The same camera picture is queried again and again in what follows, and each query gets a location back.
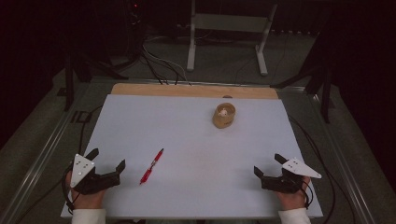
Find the black tripod stand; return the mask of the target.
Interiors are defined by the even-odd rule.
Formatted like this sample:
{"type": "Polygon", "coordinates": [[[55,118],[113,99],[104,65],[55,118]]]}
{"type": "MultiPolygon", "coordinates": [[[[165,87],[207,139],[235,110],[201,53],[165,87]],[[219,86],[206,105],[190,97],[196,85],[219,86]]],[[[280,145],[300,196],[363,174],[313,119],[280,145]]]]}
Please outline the black tripod stand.
{"type": "Polygon", "coordinates": [[[89,57],[81,50],[69,45],[64,46],[64,71],[65,71],[65,106],[64,111],[68,111],[75,100],[74,76],[81,82],[90,82],[92,75],[89,66],[101,70],[107,76],[115,79],[125,80],[126,77],[119,75],[112,69],[100,64],[89,57]]]}

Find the white table mat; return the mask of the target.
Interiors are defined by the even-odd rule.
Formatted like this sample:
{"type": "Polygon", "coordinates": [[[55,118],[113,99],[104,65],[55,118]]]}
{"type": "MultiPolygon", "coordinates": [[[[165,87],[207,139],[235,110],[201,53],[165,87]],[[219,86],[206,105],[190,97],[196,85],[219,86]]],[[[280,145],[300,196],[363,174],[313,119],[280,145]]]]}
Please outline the white table mat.
{"type": "Polygon", "coordinates": [[[275,154],[301,158],[279,100],[233,99],[233,124],[214,126],[220,98],[107,96],[88,149],[96,171],[125,160],[120,184],[104,199],[109,218],[259,219],[276,217],[279,203],[254,175],[279,176],[275,154]],[[148,181],[139,185],[157,153],[148,181]]]}

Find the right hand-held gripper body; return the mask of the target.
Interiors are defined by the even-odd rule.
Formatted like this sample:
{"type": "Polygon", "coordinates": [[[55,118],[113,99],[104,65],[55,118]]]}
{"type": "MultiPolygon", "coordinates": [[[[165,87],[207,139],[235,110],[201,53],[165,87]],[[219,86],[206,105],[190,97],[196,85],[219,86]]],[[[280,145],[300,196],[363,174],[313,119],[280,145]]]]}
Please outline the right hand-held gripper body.
{"type": "Polygon", "coordinates": [[[263,189],[282,193],[295,193],[302,188],[304,176],[322,178],[320,173],[296,158],[290,159],[281,165],[281,176],[264,175],[264,179],[261,179],[263,189]]]}

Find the round wooden pen holder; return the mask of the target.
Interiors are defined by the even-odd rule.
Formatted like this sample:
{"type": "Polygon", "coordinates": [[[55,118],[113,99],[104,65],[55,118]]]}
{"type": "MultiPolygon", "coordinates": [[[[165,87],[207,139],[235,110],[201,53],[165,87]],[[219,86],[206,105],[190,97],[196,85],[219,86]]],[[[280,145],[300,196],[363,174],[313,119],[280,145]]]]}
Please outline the round wooden pen holder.
{"type": "Polygon", "coordinates": [[[220,104],[215,109],[212,122],[219,129],[227,128],[233,124],[235,114],[236,114],[236,109],[234,105],[232,105],[231,103],[220,104]],[[225,108],[228,111],[228,116],[225,118],[219,115],[219,112],[222,108],[225,108]]]}

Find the red pen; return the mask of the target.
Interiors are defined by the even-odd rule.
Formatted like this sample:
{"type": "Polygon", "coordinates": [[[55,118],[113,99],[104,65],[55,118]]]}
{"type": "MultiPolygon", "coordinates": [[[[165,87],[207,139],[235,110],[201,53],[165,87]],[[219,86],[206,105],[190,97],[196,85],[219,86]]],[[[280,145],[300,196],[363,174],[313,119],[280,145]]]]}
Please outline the red pen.
{"type": "Polygon", "coordinates": [[[164,151],[164,148],[162,148],[157,155],[155,156],[155,158],[153,159],[153,161],[150,164],[150,167],[147,169],[147,171],[143,174],[143,176],[141,177],[140,181],[139,181],[139,185],[142,185],[144,183],[146,183],[149,179],[149,176],[154,168],[154,166],[156,165],[156,163],[159,161],[160,157],[162,156],[164,151]]]}

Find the grey metal stand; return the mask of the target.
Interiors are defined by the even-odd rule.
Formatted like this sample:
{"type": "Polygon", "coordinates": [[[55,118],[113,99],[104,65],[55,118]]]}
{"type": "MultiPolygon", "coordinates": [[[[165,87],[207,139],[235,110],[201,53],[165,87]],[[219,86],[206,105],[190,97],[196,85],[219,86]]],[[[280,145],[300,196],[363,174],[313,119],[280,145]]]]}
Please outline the grey metal stand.
{"type": "Polygon", "coordinates": [[[271,31],[276,9],[277,3],[271,3],[269,13],[265,17],[197,13],[196,0],[191,0],[190,46],[187,59],[187,70],[194,70],[196,30],[248,32],[262,34],[262,40],[255,47],[255,53],[260,74],[262,76],[267,76],[268,69],[264,59],[263,50],[271,31]]]}

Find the person's left hand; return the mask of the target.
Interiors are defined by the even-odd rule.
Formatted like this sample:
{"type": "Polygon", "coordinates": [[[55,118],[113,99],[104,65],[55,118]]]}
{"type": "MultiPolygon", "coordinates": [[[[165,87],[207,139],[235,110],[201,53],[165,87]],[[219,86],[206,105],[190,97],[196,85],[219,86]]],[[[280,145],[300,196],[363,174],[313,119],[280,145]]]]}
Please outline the person's left hand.
{"type": "Polygon", "coordinates": [[[70,189],[72,195],[72,201],[76,209],[102,209],[103,199],[106,192],[101,190],[94,194],[80,194],[74,189],[70,189]]]}

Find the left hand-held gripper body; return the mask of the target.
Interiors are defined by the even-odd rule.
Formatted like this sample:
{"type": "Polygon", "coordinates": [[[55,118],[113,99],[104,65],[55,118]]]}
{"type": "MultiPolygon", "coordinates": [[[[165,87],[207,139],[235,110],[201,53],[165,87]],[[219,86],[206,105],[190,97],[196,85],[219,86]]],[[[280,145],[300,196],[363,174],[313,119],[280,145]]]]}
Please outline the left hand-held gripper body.
{"type": "Polygon", "coordinates": [[[116,172],[99,175],[95,172],[95,162],[77,154],[73,161],[70,188],[88,195],[120,184],[120,174],[116,172]]]}

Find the person's right hand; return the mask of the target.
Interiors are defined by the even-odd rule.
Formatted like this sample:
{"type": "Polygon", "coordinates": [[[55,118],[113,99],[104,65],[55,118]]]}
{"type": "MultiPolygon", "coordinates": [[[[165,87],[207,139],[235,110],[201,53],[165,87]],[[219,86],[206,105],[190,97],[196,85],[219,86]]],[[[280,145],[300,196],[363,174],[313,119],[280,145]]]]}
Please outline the person's right hand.
{"type": "Polygon", "coordinates": [[[279,199],[283,211],[305,208],[305,203],[307,202],[305,193],[307,186],[310,183],[310,178],[308,176],[304,176],[303,181],[304,183],[302,188],[293,194],[277,191],[275,192],[275,195],[279,199]]]}

